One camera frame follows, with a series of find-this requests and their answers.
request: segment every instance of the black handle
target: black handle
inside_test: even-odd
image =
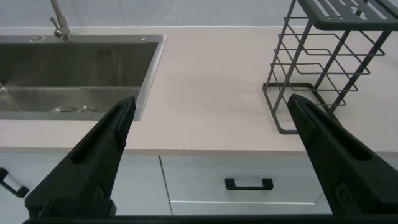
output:
[[[0,167],[0,184],[6,188],[8,191],[13,193],[15,196],[19,198],[23,198],[29,192],[29,189],[25,186],[22,186],[18,189],[18,191],[14,190],[10,185],[5,183],[4,178],[8,175],[8,171],[5,168]]]
[[[262,187],[237,187],[235,185],[235,178],[225,178],[225,187],[227,190],[272,190],[274,183],[271,178],[264,178],[262,180]]]

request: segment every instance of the faucet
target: faucet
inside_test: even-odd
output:
[[[55,14],[57,15],[57,21],[60,24],[58,26],[57,21],[54,17],[51,17],[51,22],[55,26],[54,35],[58,38],[61,38],[64,41],[73,41],[73,36],[70,33],[67,19],[62,15],[60,6],[58,5],[57,0],[51,0],[52,7],[54,8]]]

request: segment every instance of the white wall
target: white wall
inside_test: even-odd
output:
[[[291,0],[58,1],[70,26],[281,26],[291,3]],[[398,5],[398,0],[390,1]],[[296,9],[296,15],[302,16],[300,6]],[[0,27],[50,27],[51,16],[54,12],[50,0],[0,0]]]

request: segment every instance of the sink rim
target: sink rim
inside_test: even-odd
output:
[[[51,35],[43,35],[42,40],[31,42],[30,39],[41,35],[0,36],[0,44],[70,44]],[[157,42],[157,47],[136,98],[134,121],[140,121],[144,113],[149,92],[159,66],[167,35],[76,35],[73,44],[131,44]],[[105,113],[51,113],[35,111],[0,111],[0,119],[37,119],[37,120],[99,120]]]

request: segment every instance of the rack top shelf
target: rack top shelf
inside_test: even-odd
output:
[[[298,0],[298,3],[320,30],[398,30],[398,8],[389,0]]]

